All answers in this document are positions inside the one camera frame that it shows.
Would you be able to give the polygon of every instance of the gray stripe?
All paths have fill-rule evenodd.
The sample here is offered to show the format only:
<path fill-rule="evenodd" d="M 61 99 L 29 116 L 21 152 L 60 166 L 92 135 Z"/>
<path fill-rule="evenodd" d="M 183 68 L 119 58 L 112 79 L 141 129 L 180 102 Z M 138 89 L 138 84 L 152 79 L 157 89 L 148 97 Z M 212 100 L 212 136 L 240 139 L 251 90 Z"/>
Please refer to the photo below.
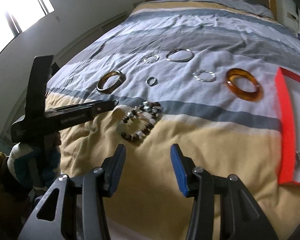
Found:
<path fill-rule="evenodd" d="M 123 25 L 125 23 L 138 23 L 140 21 L 144 20 L 149 20 L 149 19 L 154 19 L 154 18 L 162 18 L 162 17 L 173 17 L 176 15 L 187 15 L 187 16 L 207 16 L 211 15 L 213 17 L 225 17 L 225 18 L 236 18 L 236 19 L 241 19 L 249 22 L 254 22 L 258 23 L 261 25 L 265 25 L 268 27 L 272 27 L 278 32 L 289 35 L 295 39 L 297 39 L 296 36 L 294 36 L 291 31 L 289 31 L 286 27 L 283 25 L 273 23 L 273 22 L 268 22 L 266 20 L 262 20 L 259 18 L 256 18 L 254 16 L 250 15 L 244 15 L 244 14 L 239 14 L 239 13 L 233 13 L 225 10 L 220 10 L 220 9 L 207 9 L 207 8 L 202 8 L 202 9 L 186 9 L 186 10 L 178 10 L 178 11 L 157 11 L 157 12 L 141 12 L 138 14 L 130 15 L 128 19 L 126 19 L 123 22 Z"/>
<path fill-rule="evenodd" d="M 69 95 L 84 100 L 118 100 L 119 104 L 127 106 L 138 106 L 146 101 L 144 98 L 117 97 L 114 95 L 103 95 L 99 93 L 90 93 L 82 91 L 71 91 L 67 89 L 52 88 L 50 92 Z M 250 128 L 270 129 L 281 131 L 280 120 L 260 115 L 253 115 L 247 112 L 232 112 L 224 110 L 218 106 L 207 106 L 195 103 L 183 103 L 179 101 L 160 102 L 163 108 L 163 114 L 186 114 L 193 117 L 199 117 L 213 122 L 232 122 L 244 125 Z"/>
<path fill-rule="evenodd" d="M 285 66 L 300 73 L 300 53 L 295 49 L 286 46 L 282 42 L 266 39 L 255 33 L 244 32 L 244 36 L 245 39 L 238 31 L 231 31 L 221 27 L 205 27 L 203 25 L 196 27 L 182 25 L 175 28 L 166 27 L 137 31 L 112 39 L 104 45 L 95 59 L 101 59 L 104 56 L 117 53 L 146 53 L 152 50 L 164 51 L 166 54 L 167 51 L 179 48 L 180 44 L 182 44 L 182 47 L 192 51 L 203 51 L 206 49 L 213 52 L 227 51 L 234 55 L 243 55 Z"/>
<path fill-rule="evenodd" d="M 298 52 L 295 48 L 292 48 L 290 46 L 288 46 L 287 44 L 268 38 L 268 37 L 264 37 L 262 35 L 259 35 L 257 33 L 254 32 L 247 32 L 247 31 L 237 31 L 237 30 L 231 30 L 231 29 L 227 29 L 224 27 L 216 27 L 216 26 L 205 26 L 204 24 L 198 24 L 195 27 L 194 26 L 189 26 L 189 25 L 178 25 L 177 27 L 173 27 L 171 28 L 170 26 L 164 27 L 164 28 L 156 28 L 156 29 L 151 29 L 151 30 L 138 30 L 138 31 L 133 31 L 131 33 L 128 34 L 124 34 L 124 35 L 118 35 L 116 38 L 113 39 L 113 42 L 116 43 L 122 43 L 124 42 L 124 40 L 126 39 L 131 39 L 132 37 L 134 39 L 138 39 L 138 38 L 142 38 L 145 35 L 152 35 L 152 36 L 157 36 L 157 35 L 163 35 L 163 32 L 167 32 L 169 31 L 170 33 L 180 33 L 180 29 L 182 29 L 183 32 L 191 32 L 191 31 L 197 31 L 197 30 L 201 30 L 201 31 L 215 31 L 215 30 L 219 30 L 216 31 L 217 33 L 220 33 L 220 31 L 222 31 L 224 34 L 226 33 L 235 33 L 235 34 L 239 34 L 238 37 L 242 38 L 242 37 L 246 37 L 248 36 L 251 40 L 255 41 L 260 41 L 260 40 L 264 40 L 267 43 L 271 43 L 274 47 L 278 48 L 278 49 L 282 49 L 282 47 L 284 47 L 285 51 L 289 52 L 289 53 L 293 53 L 295 54 L 297 57 L 300 57 L 300 52 Z M 95 45 L 99 45 L 99 44 L 104 44 L 104 41 L 96 41 L 94 43 Z"/>

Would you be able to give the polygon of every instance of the bed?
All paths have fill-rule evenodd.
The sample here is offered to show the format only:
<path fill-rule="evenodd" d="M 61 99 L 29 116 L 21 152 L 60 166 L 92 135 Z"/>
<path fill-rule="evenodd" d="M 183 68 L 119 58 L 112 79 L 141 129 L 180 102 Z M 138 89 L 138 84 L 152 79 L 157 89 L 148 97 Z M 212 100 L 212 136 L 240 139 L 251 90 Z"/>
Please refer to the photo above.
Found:
<path fill-rule="evenodd" d="M 145 239 L 182 240 L 193 200 L 179 191 L 171 165 L 170 146 L 178 143 L 184 155 L 211 174 L 237 174 L 279 239 L 287 239 L 300 223 L 300 186 L 277 183 L 281 134 L 274 77 L 279 66 L 300 74 L 300 41 L 276 22 L 275 0 L 146 1 L 48 82 L 47 109 L 119 101 L 113 111 L 61 131 L 61 171 L 71 177 L 84 174 L 123 143 L 127 158 L 121 181 L 105 200 L 111 223 Z M 176 48 L 190 49 L 194 57 L 167 61 L 166 54 Z M 146 63 L 149 54 L 160 58 Z M 228 89 L 225 75 L 231 68 L 256 77 L 264 91 L 261 100 L 245 101 Z M 199 69 L 215 73 L 216 80 L 196 80 L 192 73 Z M 126 80 L 111 94 L 99 93 L 98 80 L 112 70 Z M 151 76 L 157 78 L 152 87 L 146 84 Z M 117 124 L 146 100 L 159 102 L 162 113 L 145 139 L 128 142 Z M 216 198 L 214 239 L 219 219 Z"/>

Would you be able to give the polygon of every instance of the bracelet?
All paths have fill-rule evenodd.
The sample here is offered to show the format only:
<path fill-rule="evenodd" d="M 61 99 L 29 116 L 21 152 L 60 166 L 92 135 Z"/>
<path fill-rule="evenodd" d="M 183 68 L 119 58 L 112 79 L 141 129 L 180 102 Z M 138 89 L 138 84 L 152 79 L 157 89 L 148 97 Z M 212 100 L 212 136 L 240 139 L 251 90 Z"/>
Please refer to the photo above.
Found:
<path fill-rule="evenodd" d="M 247 78 L 256 88 L 254 92 L 247 92 L 241 90 L 234 84 L 234 79 L 238 76 Z M 228 88 L 239 98 L 247 101 L 258 101 L 262 97 L 262 87 L 259 82 L 252 76 L 248 71 L 245 71 L 240 68 L 232 68 L 226 74 L 226 84 Z"/>
<path fill-rule="evenodd" d="M 199 75 L 202 73 L 209 73 L 211 75 L 211 77 L 210 78 L 200 78 Z M 196 80 L 199 80 L 202 82 L 213 82 L 216 80 L 216 74 L 213 73 L 212 71 L 205 70 L 205 69 L 197 70 L 197 71 L 193 72 L 192 75 Z"/>
<path fill-rule="evenodd" d="M 185 59 L 170 59 L 169 57 L 172 55 L 172 54 L 175 54 L 179 51 L 188 51 L 190 52 L 190 57 L 189 58 L 185 58 Z M 166 55 L 166 60 L 168 61 L 172 61 L 172 62 L 188 62 L 189 60 L 191 60 L 192 58 L 194 57 L 194 54 L 191 50 L 189 49 L 174 49 L 174 50 L 171 50 L 168 52 L 168 54 Z"/>
<path fill-rule="evenodd" d="M 131 112 L 129 112 L 117 125 L 121 137 L 127 141 L 134 142 L 147 136 L 156 123 L 156 119 L 158 116 L 157 112 L 159 110 L 162 110 L 159 102 L 145 101 L 142 103 L 142 105 L 135 106 L 135 108 Z M 124 131 L 121 131 L 120 126 L 123 123 L 127 123 L 132 118 L 141 118 L 140 115 L 145 113 L 147 113 L 150 118 L 148 119 L 148 122 L 145 124 L 144 128 L 142 128 L 135 134 L 128 134 Z"/>
<path fill-rule="evenodd" d="M 118 80 L 109 88 L 103 89 L 103 85 L 107 82 L 107 80 L 112 76 L 119 76 Z M 118 71 L 111 71 L 105 74 L 97 83 L 97 90 L 104 94 L 111 94 L 116 88 L 120 87 L 120 85 L 124 82 L 124 75 Z"/>

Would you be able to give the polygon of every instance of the blue gripper pad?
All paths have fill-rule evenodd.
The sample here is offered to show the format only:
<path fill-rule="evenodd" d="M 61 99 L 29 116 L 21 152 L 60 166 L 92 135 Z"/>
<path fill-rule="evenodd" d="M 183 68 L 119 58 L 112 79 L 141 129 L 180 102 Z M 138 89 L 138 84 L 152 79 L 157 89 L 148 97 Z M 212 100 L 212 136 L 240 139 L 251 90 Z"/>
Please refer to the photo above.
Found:
<path fill-rule="evenodd" d="M 104 190 L 107 191 L 107 197 L 111 197 L 118 188 L 125 160 L 126 148 L 123 144 L 118 144 L 114 155 L 106 158 L 102 164 L 105 168 Z"/>
<path fill-rule="evenodd" d="M 191 169 L 194 167 L 194 163 L 192 162 L 191 158 L 183 156 L 178 144 L 173 144 L 171 146 L 170 157 L 171 157 L 173 170 L 179 185 L 179 189 L 185 197 L 188 197 L 189 196 L 188 177 L 192 175 Z M 190 170 L 188 169 L 188 165 L 187 165 L 188 161 L 186 159 L 190 159 L 191 162 L 193 163 L 193 167 L 190 167 Z"/>

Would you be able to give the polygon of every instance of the silver ring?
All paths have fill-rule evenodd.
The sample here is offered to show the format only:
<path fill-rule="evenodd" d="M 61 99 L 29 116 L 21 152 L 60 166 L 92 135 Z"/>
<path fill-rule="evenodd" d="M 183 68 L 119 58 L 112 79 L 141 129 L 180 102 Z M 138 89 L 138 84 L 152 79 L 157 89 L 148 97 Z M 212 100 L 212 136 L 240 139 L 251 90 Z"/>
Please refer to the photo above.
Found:
<path fill-rule="evenodd" d="M 176 52 L 179 52 L 179 51 L 188 51 L 191 53 L 191 56 L 189 58 L 185 58 L 185 59 L 180 59 L 180 60 L 177 60 L 177 59 L 170 59 L 169 57 L 172 55 L 172 54 L 175 54 Z M 168 54 L 166 55 L 166 60 L 168 61 L 172 61 L 172 62 L 188 62 L 189 60 L 191 60 L 192 58 L 194 57 L 194 53 L 189 50 L 189 49 L 174 49 L 174 50 L 171 50 L 168 52 Z"/>
<path fill-rule="evenodd" d="M 156 59 L 155 59 L 155 60 L 148 60 L 148 58 L 150 58 L 150 57 L 156 57 Z M 143 61 L 144 61 L 145 63 L 154 63 L 154 62 L 157 62 L 159 58 L 160 58 L 160 57 L 159 57 L 159 55 L 157 55 L 157 54 L 149 54 L 149 55 L 147 55 L 147 56 L 143 59 Z"/>
<path fill-rule="evenodd" d="M 209 73 L 211 75 L 211 78 L 202 79 L 199 77 L 202 73 Z M 202 82 L 213 82 L 216 80 L 216 74 L 209 71 L 209 70 L 197 70 L 196 72 L 193 72 L 192 75 L 196 80 L 202 81 Z"/>
<path fill-rule="evenodd" d="M 157 84 L 157 79 L 155 77 L 149 77 L 147 79 L 147 84 L 150 86 L 150 87 L 153 87 L 154 85 Z"/>

